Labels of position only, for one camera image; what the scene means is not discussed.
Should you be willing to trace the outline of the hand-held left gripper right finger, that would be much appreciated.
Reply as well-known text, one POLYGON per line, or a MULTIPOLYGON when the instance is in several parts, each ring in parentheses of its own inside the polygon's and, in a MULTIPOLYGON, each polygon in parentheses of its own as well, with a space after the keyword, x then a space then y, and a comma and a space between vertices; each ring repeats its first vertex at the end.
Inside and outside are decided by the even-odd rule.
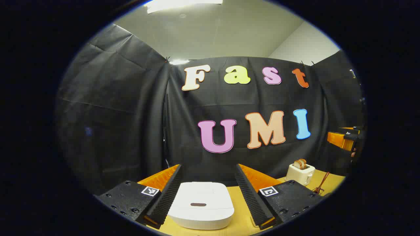
POLYGON ((261 230, 288 222, 324 200, 295 180, 281 182, 242 164, 236 165, 235 179, 261 230))

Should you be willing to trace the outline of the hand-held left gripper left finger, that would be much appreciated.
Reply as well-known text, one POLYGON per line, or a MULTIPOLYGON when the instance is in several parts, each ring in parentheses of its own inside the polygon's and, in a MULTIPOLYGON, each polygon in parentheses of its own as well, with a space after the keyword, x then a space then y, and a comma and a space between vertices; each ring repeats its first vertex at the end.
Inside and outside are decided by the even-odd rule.
POLYGON ((138 182, 125 180, 95 197, 117 214, 159 229, 177 195, 181 173, 177 164, 138 182))

